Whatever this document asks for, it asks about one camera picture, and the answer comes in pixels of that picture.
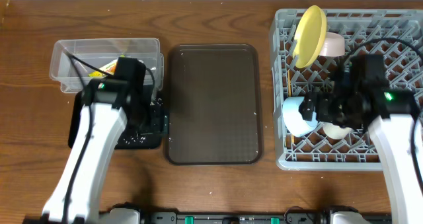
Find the brown serving tray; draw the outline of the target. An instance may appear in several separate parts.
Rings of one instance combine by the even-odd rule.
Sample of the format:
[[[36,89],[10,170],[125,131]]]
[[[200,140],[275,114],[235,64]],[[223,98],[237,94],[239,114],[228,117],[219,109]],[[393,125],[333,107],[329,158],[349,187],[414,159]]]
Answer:
[[[169,54],[174,165],[249,165],[262,156],[260,76],[250,44],[192,44]]]

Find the pale green cup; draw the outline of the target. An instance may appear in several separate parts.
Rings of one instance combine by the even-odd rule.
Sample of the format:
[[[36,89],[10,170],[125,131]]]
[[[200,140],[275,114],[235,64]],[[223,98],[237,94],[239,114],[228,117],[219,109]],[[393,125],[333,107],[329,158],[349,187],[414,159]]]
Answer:
[[[341,128],[332,123],[324,123],[323,131],[327,137],[338,140],[345,138],[352,131],[352,128]]]

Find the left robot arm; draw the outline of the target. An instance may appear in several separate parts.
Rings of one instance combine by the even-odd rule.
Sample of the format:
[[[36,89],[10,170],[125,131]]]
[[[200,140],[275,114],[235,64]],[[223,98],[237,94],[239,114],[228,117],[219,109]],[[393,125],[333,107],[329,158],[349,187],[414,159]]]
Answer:
[[[130,204],[101,214],[100,195],[116,144],[134,112],[147,117],[155,86],[137,79],[91,79],[81,93],[80,121],[70,156],[39,219],[24,223],[141,223]]]

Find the clear plastic bin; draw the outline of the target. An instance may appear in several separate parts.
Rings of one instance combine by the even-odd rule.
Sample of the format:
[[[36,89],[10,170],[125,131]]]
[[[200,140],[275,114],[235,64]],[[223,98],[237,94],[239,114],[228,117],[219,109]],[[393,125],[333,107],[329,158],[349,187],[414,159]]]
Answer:
[[[82,90],[80,80],[72,67],[66,52],[79,59],[74,64],[85,83],[93,79],[95,70],[83,65],[90,59],[100,57],[133,57],[151,70],[145,75],[145,85],[155,85],[157,91],[163,88],[164,56],[156,38],[96,38],[59,40],[54,44],[50,62],[50,78],[61,83],[63,93],[78,93]]]

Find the rice food waste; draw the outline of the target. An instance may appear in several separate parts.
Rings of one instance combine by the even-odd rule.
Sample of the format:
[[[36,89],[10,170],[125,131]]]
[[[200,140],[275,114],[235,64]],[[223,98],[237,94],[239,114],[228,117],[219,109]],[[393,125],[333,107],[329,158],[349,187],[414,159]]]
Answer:
[[[146,135],[141,137],[130,136],[128,133],[128,125],[121,134],[117,149],[155,149],[161,144],[163,135]]]

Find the pandan cake wrapper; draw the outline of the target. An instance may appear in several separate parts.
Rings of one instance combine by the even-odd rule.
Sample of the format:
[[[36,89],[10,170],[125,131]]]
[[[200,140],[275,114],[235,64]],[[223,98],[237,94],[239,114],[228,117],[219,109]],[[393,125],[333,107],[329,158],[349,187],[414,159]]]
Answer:
[[[88,61],[89,65],[96,67],[97,69],[113,75],[116,70],[117,61],[120,57],[125,57],[125,55],[120,55],[119,57],[100,57],[95,59],[90,59]]]

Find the pink white bowl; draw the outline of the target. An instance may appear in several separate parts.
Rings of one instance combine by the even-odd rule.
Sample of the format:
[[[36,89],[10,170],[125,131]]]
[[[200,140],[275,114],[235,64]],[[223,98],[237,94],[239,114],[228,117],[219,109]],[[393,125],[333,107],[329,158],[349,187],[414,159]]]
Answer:
[[[325,57],[339,57],[343,56],[345,52],[344,37],[337,33],[327,32],[319,55]]]

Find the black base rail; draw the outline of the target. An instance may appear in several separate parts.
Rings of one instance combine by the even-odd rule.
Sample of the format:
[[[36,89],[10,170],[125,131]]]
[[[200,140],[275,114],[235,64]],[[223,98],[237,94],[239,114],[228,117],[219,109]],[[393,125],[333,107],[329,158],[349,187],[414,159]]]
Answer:
[[[179,213],[174,211],[146,212],[131,203],[117,204],[99,214],[99,223],[140,224],[283,224],[283,223],[329,223],[329,210],[313,212],[299,206],[285,213]]]

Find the yellow plate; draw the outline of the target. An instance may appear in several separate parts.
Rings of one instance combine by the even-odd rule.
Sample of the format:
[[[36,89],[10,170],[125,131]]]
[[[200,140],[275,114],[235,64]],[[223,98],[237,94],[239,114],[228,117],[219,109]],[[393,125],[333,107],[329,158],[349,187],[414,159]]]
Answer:
[[[327,18],[318,6],[309,7],[297,25],[293,57],[299,69],[310,66],[319,56],[327,34]]]

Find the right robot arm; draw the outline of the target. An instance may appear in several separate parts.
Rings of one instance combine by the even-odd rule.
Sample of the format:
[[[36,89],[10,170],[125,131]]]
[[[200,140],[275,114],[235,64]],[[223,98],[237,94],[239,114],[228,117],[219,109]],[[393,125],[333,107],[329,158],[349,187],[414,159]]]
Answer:
[[[354,130],[369,134],[379,155],[393,223],[422,222],[422,132],[412,92],[393,90],[383,72],[342,72],[335,90],[291,97],[283,107],[296,137],[319,122],[325,135],[340,140]]]

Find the black tray bin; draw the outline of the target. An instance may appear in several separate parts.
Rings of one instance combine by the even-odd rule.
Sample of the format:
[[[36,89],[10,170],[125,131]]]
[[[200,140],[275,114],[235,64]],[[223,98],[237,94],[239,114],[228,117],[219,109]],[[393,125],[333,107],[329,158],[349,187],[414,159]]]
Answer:
[[[71,118],[71,125],[70,125],[70,131],[69,131],[69,138],[68,138],[69,148],[72,148],[75,138],[77,136],[78,128],[79,128],[80,111],[83,105],[81,102],[81,98],[82,98],[81,93],[77,93],[75,97],[75,101],[74,101],[73,114]]]

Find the grey dishwasher rack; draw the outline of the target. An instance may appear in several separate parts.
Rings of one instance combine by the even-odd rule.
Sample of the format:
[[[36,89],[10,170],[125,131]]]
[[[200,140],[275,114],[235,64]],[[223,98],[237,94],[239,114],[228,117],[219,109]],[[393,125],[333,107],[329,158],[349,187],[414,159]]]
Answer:
[[[333,82],[329,79],[336,69],[338,59],[316,59],[310,67],[298,69],[293,57],[294,34],[304,9],[276,11],[269,32],[270,68],[274,97],[274,136],[276,165],[282,170],[300,171],[380,171],[381,164],[376,148],[368,133],[351,131],[345,138],[327,137],[323,125],[318,124],[311,133],[295,137],[282,118],[282,105],[288,97],[287,70],[290,70],[291,96],[308,92],[330,92]],[[422,102],[422,61],[410,48],[387,38],[398,38],[422,49],[421,10],[383,9],[327,9],[327,30],[344,37],[346,51],[361,43],[379,39],[379,42],[360,48],[361,54],[382,54],[386,78],[395,89],[408,89]]]

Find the light blue bowl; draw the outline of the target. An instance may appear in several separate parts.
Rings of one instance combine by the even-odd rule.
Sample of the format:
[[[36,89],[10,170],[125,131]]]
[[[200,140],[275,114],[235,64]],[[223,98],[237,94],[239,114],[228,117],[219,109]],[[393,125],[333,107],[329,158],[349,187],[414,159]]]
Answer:
[[[304,120],[299,111],[301,103],[304,101],[303,96],[286,98],[282,106],[282,117],[284,124],[289,132],[295,137],[307,135],[316,129],[318,121],[316,113],[313,112],[311,121]]]

